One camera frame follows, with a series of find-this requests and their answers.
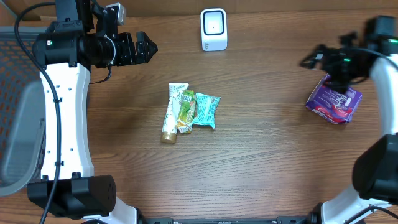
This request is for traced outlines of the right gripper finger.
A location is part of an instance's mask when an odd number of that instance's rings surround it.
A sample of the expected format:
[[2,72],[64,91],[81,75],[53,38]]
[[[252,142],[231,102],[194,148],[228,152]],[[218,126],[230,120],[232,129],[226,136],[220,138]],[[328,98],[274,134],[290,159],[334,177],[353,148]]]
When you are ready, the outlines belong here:
[[309,70],[323,70],[323,60],[315,57],[304,58],[299,66]]
[[328,47],[325,44],[320,44],[316,46],[304,59],[303,61],[310,60],[321,60],[323,56],[327,53]]

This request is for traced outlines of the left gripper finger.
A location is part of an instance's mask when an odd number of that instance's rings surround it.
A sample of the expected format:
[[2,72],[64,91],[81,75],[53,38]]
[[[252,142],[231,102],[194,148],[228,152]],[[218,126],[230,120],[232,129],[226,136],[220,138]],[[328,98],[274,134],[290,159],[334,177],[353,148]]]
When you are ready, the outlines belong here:
[[158,46],[155,42],[153,42],[149,36],[143,32],[136,33],[136,49],[137,50],[157,50]]
[[157,51],[158,51],[157,48],[149,48],[149,49],[137,48],[135,63],[136,64],[149,63],[149,61],[157,53]]

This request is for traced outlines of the purple pad package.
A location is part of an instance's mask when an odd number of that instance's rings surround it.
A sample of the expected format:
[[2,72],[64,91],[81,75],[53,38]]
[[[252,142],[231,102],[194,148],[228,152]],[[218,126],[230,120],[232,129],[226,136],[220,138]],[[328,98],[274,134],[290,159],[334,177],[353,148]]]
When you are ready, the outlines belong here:
[[326,74],[318,82],[305,103],[305,107],[330,123],[350,123],[363,94],[351,87],[344,94],[338,93],[324,84],[329,78],[329,74]]

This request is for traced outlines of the green yellow snack packet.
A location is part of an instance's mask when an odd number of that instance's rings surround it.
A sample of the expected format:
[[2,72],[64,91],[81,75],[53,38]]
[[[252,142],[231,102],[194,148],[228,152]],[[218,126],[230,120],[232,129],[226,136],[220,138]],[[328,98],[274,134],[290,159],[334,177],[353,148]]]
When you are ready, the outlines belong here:
[[180,112],[177,116],[177,129],[180,133],[191,133],[192,121],[195,117],[196,102],[197,99],[193,90],[183,91]]

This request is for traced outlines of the teal snack packet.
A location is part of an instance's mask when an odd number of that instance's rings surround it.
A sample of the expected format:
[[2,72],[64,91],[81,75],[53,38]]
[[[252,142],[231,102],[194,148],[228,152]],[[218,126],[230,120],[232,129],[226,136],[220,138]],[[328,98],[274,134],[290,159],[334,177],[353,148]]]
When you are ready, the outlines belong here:
[[197,98],[196,116],[192,124],[199,126],[211,126],[216,128],[215,112],[220,102],[220,97],[210,96],[202,93],[195,94]]

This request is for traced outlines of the white tube with gold cap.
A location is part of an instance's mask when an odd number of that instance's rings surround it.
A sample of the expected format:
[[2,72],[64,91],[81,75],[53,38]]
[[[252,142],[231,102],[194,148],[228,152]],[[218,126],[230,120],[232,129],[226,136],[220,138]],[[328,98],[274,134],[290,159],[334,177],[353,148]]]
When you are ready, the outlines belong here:
[[188,83],[169,83],[169,102],[161,131],[162,143],[175,144],[177,138],[177,116],[181,108],[183,92],[189,87]]

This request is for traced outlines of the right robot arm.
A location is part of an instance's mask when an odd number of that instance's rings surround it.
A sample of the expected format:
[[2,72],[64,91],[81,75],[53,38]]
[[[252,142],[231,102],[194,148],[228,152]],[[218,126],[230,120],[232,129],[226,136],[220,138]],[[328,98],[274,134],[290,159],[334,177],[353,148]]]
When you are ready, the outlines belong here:
[[339,48],[318,45],[300,66],[317,64],[328,74],[321,85],[338,93],[371,79],[379,101],[381,137],[354,163],[352,184],[337,197],[319,203],[298,223],[364,223],[397,205],[397,36],[396,20],[377,16],[366,22],[364,36],[355,32],[340,36]]

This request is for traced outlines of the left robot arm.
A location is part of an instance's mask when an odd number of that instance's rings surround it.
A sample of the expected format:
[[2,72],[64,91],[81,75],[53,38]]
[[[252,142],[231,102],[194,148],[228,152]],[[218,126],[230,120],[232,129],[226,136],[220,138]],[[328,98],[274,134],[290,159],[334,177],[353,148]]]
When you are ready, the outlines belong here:
[[110,175],[96,176],[87,133],[91,69],[147,63],[157,45],[144,32],[118,32],[125,8],[95,1],[56,1],[57,19],[29,54],[45,97],[45,149],[40,180],[29,200],[45,214],[86,223],[138,224],[138,210],[116,194]]

